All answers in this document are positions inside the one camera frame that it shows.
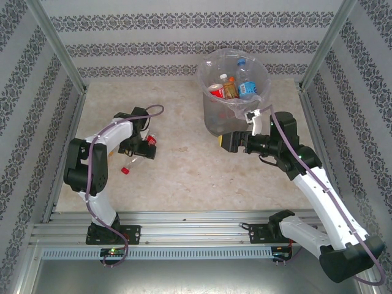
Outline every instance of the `red bottle cap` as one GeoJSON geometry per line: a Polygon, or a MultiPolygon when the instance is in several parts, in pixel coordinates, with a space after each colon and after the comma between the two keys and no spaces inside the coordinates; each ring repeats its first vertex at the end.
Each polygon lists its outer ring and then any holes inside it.
{"type": "Polygon", "coordinates": [[[153,136],[148,136],[147,137],[147,142],[149,145],[155,145],[157,143],[157,140],[155,140],[155,138],[153,136]]]}
{"type": "Polygon", "coordinates": [[[129,174],[129,169],[126,168],[126,167],[123,167],[123,168],[121,169],[121,171],[122,171],[122,173],[125,174],[125,175],[128,175],[128,174],[129,174]]]}

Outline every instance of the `beige floor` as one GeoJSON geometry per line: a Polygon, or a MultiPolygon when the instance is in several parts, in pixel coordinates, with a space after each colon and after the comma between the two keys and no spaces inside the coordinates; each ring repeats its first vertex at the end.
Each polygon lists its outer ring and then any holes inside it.
{"type": "MultiPolygon", "coordinates": [[[[271,102],[275,110],[293,113],[301,143],[312,146],[293,80],[274,80],[271,102]]],[[[145,159],[131,173],[121,167],[123,154],[109,158],[108,192],[117,211],[209,211],[311,208],[302,192],[278,168],[263,164],[256,154],[223,150],[205,128],[202,92],[193,81],[92,83],[77,138],[93,135],[119,111],[134,106],[163,104],[153,118],[157,134],[155,160],[145,159]]],[[[268,133],[268,116],[263,133],[268,133]]],[[[63,185],[57,211],[86,211],[70,187],[63,185]]]]}

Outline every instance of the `clear plastic bin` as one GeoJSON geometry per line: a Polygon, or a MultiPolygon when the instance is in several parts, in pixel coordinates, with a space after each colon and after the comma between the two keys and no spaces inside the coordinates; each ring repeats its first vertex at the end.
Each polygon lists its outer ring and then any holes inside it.
{"type": "Polygon", "coordinates": [[[196,72],[199,85],[203,89],[204,122],[207,129],[215,136],[236,130],[246,130],[245,113],[263,107],[269,99],[271,80],[264,65],[254,56],[239,50],[220,49],[204,58],[196,72]],[[221,84],[221,74],[235,77],[237,60],[245,58],[251,69],[251,78],[256,84],[258,100],[225,100],[212,95],[207,88],[221,84]]]}

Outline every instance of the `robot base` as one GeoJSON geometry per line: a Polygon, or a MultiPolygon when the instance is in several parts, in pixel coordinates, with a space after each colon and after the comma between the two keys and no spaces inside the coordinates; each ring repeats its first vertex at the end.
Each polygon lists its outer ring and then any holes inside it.
{"type": "MultiPolygon", "coordinates": [[[[139,225],[120,225],[120,219],[118,214],[116,215],[115,221],[111,225],[113,229],[120,232],[128,240],[129,245],[138,245],[140,241],[140,230],[139,225]]],[[[108,245],[108,244],[124,244],[124,240],[113,233],[109,229],[91,223],[88,227],[87,245],[108,245]]]]}

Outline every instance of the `wall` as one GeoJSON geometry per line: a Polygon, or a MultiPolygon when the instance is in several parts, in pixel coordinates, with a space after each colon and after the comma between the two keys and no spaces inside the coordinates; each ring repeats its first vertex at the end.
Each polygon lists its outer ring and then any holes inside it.
{"type": "Polygon", "coordinates": [[[0,1],[0,293],[40,222],[79,94],[25,2],[0,1]]]}
{"type": "Polygon", "coordinates": [[[386,243],[392,292],[392,1],[360,0],[308,89],[345,204],[386,243]]]}
{"type": "Polygon", "coordinates": [[[342,0],[45,0],[86,83],[190,79],[218,48],[300,80],[342,0]]]}

